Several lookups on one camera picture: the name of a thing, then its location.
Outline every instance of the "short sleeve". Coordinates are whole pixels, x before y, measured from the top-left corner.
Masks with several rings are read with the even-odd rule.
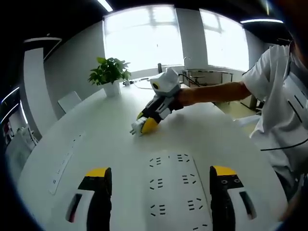
[[[264,52],[256,64],[243,74],[243,83],[259,100],[270,94],[270,49]]]

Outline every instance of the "green leaves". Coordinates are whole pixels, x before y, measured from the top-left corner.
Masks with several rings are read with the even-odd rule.
[[[106,59],[105,59],[105,58],[97,57],[96,60],[97,60],[97,62],[98,62],[99,64],[104,64],[104,63],[106,63]]]
[[[96,58],[100,64],[96,69],[90,70],[92,73],[88,79],[89,82],[96,85],[102,85],[105,83],[113,83],[118,79],[125,79],[131,76],[131,73],[127,70],[128,64],[125,60],[121,61],[116,58]]]

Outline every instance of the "white pot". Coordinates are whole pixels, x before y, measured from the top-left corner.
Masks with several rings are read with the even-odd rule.
[[[112,83],[106,83],[103,85],[103,88],[105,90],[107,97],[113,97],[116,95],[119,95],[120,92],[120,85],[119,80],[116,80],[113,84]]]

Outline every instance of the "white table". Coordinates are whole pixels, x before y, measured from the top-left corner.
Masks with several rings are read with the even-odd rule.
[[[113,174],[112,230],[145,230],[142,210],[142,168],[153,152],[191,154],[210,202],[209,167],[233,168],[245,187],[265,200],[274,217],[287,202],[266,155],[212,103],[200,103],[173,112],[157,132],[132,136],[130,124],[153,97],[152,90],[121,88],[121,95],[105,98],[101,90],[62,117],[28,158],[18,191],[43,227],[51,208],[68,190],[78,187],[87,171],[111,167]],[[71,157],[55,195],[48,192],[59,161],[77,134],[85,137]]]

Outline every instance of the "floor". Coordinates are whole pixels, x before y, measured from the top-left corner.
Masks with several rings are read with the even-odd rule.
[[[230,114],[232,118],[244,118],[247,116],[253,116],[256,113],[249,108],[242,105],[240,102],[230,102],[230,103],[216,103],[216,106],[226,114]],[[244,131],[250,135],[250,133],[255,129],[257,123],[250,124],[243,127]]]

